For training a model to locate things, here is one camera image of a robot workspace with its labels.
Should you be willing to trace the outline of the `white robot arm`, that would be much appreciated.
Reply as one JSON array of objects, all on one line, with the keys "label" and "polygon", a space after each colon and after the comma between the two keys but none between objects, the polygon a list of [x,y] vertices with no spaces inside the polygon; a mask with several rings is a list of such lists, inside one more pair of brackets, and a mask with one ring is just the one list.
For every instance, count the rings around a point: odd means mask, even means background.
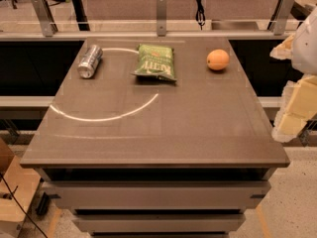
[{"label": "white robot arm", "polygon": [[272,137],[286,143],[296,138],[317,114],[317,8],[269,55],[277,60],[291,60],[292,67],[303,73],[299,80],[284,86],[273,122]]}]

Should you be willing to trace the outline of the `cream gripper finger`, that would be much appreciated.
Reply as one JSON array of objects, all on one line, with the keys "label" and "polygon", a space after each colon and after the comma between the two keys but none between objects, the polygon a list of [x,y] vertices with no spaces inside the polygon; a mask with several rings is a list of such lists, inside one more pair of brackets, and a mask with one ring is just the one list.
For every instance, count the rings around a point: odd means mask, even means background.
[{"label": "cream gripper finger", "polygon": [[273,48],[269,55],[277,60],[291,60],[293,40],[294,36],[290,35],[281,44]]},{"label": "cream gripper finger", "polygon": [[316,115],[317,76],[304,74],[298,81],[289,81],[284,86],[271,135],[277,142],[287,143]]}]

